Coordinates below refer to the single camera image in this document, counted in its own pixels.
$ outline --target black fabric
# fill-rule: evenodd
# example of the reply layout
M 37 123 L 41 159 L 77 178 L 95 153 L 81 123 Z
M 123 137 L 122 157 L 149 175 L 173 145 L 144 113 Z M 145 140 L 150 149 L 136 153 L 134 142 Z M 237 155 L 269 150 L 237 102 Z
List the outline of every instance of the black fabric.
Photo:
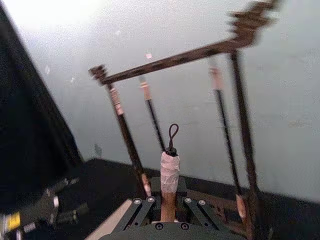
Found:
M 67 124 L 0 5 L 0 211 L 80 164 Z

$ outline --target yellow label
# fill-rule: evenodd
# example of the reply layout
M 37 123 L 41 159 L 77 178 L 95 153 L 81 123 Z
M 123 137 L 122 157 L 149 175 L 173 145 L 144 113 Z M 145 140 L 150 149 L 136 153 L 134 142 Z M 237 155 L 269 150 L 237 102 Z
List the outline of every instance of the yellow label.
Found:
M 9 231 L 19 227 L 20 226 L 20 213 L 16 212 L 12 215 L 7 216 L 6 223 L 7 223 L 7 229 Z

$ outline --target wooden dowel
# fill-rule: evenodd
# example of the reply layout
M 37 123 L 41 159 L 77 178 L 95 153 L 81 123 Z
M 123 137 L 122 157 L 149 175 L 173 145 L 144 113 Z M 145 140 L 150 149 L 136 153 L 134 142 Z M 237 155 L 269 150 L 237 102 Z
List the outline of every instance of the wooden dowel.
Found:
M 176 216 L 176 193 L 162 192 L 161 222 L 173 223 Z

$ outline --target black loop handle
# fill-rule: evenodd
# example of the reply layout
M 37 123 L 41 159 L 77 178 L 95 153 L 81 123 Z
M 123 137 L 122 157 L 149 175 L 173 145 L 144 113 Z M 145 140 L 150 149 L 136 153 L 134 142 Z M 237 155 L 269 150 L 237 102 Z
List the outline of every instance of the black loop handle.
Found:
M 172 128 L 173 126 L 175 126 L 176 129 L 175 129 L 175 132 L 173 133 L 173 135 L 171 135 L 171 128 Z M 178 133 L 178 131 L 179 131 L 179 126 L 178 126 L 178 124 L 176 124 L 176 123 L 171 124 L 171 126 L 169 127 L 169 137 L 170 137 L 169 149 L 170 149 L 170 150 L 174 147 L 174 146 L 173 146 L 173 145 L 174 145 L 174 144 L 173 144 L 173 139 L 174 139 L 175 135 Z

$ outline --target vertical metal rod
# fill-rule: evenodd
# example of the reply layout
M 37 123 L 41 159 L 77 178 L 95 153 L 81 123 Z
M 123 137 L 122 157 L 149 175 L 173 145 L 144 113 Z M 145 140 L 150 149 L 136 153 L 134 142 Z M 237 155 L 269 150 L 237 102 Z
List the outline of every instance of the vertical metal rod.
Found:
M 242 134 L 242 146 L 244 155 L 246 158 L 246 170 L 248 174 L 248 180 L 250 189 L 253 191 L 258 190 L 257 185 L 257 175 L 256 175 L 256 165 L 254 161 L 254 151 L 253 144 L 251 140 L 251 129 L 248 120 L 248 111 L 246 105 L 246 96 L 243 89 L 243 84 L 241 80 L 240 66 L 238 60 L 238 52 L 234 51 L 231 53 L 231 61 L 234 74 L 234 87 L 237 97 L 238 105 L 238 114 L 241 125 L 241 134 Z
M 256 165 L 254 161 L 253 143 L 251 139 L 251 129 L 248 119 L 248 111 L 246 105 L 246 95 L 244 93 L 243 84 L 241 80 L 241 71 L 239 64 L 239 53 L 237 50 L 230 54 L 233 74 L 234 74 L 234 88 L 237 97 L 238 114 L 241 125 L 242 146 L 246 159 L 246 171 L 250 185 L 248 195 L 248 208 L 250 213 L 251 233 L 255 240 L 266 239 L 268 232 L 262 212 L 262 199 L 257 185 Z
M 129 130 L 129 127 L 128 127 L 128 124 L 127 124 L 127 121 L 125 118 L 125 114 L 124 114 L 122 106 L 120 104 L 118 92 L 114 88 L 113 84 L 107 84 L 107 90 L 109 93 L 110 100 L 112 102 L 113 110 L 117 116 L 119 127 L 120 127 L 120 130 L 122 133 L 122 137 L 125 142 L 127 151 L 129 153 L 129 157 L 131 159 L 134 172 L 136 174 L 138 186 L 142 190 L 143 196 L 146 198 L 148 193 L 146 192 L 146 189 L 144 186 L 145 182 L 143 179 L 145 173 L 144 173 L 144 170 L 143 170 L 135 143 L 134 143 L 133 138 L 131 136 L 131 133 L 130 133 L 130 130 Z
M 211 57 L 210 60 L 211 60 L 211 62 L 209 63 L 211 65 L 210 73 L 212 75 L 212 80 L 213 80 L 212 87 L 215 91 L 216 100 L 218 102 L 218 110 L 221 114 L 221 118 L 223 122 L 224 138 L 225 138 L 225 143 L 228 149 L 228 155 L 230 160 L 229 162 L 230 162 L 231 172 L 232 172 L 234 186 L 235 186 L 236 205 L 237 205 L 239 216 L 241 217 L 242 222 L 245 223 L 247 211 L 246 211 L 246 206 L 242 196 L 242 190 L 239 184 L 237 165 L 234 158 L 234 154 L 232 150 L 233 149 L 232 141 L 229 133 L 229 122 L 228 122 L 227 114 L 225 112 L 225 100 L 222 92 L 222 89 L 223 89 L 222 74 L 219 68 L 216 66 L 214 58 Z
M 224 100 L 224 95 L 222 92 L 221 72 L 216 66 L 212 65 L 210 67 L 210 73 L 212 75 L 212 80 L 214 82 L 213 89 L 215 92 L 216 100 L 218 102 L 218 111 L 221 114 L 221 119 L 223 122 L 224 138 L 225 138 L 225 143 L 226 143 L 227 150 L 228 150 L 230 166 L 231 166 L 233 181 L 234 181 L 234 185 L 235 185 L 235 194 L 242 195 L 241 187 L 239 184 L 237 166 L 236 166 L 236 162 L 235 162 L 234 153 L 232 150 L 232 141 L 231 141 L 230 133 L 229 133 L 228 117 L 227 117 L 227 114 L 225 111 L 225 100 Z
M 89 70 L 89 73 L 94 76 L 100 82 L 105 79 L 107 73 L 103 65 L 98 67 L 93 67 Z M 115 89 L 112 83 L 107 84 L 107 92 L 109 93 L 109 97 L 112 103 L 112 107 L 114 110 L 114 114 L 117 116 L 119 128 L 121 130 L 121 134 L 126 145 L 127 151 L 129 153 L 129 157 L 132 162 L 133 170 L 137 179 L 139 191 L 146 198 L 148 195 L 151 195 L 151 188 L 146 174 L 144 173 L 144 169 L 142 167 L 135 143 L 131 136 L 126 118 L 125 112 L 121 106 L 120 98 L 118 95 L 118 91 Z
M 147 84 L 146 79 L 144 78 L 143 75 L 139 76 L 139 81 L 140 81 L 140 87 L 144 91 L 144 101 L 145 101 L 145 104 L 146 104 L 146 106 L 147 106 L 147 108 L 149 110 L 149 113 L 151 115 L 153 127 L 155 129 L 155 132 L 156 132 L 156 135 L 157 135 L 157 138 L 158 138 L 158 142 L 160 144 L 160 148 L 161 148 L 162 152 L 165 152 L 166 151 L 166 147 L 165 147 L 165 143 L 164 143 L 164 140 L 162 138 L 162 135 L 161 135 L 161 131 L 160 131 L 158 119 L 157 119 L 157 116 L 156 116 L 156 112 L 154 110 L 154 105 L 153 105 L 153 102 L 152 102 L 152 97 L 151 97 L 149 85 Z

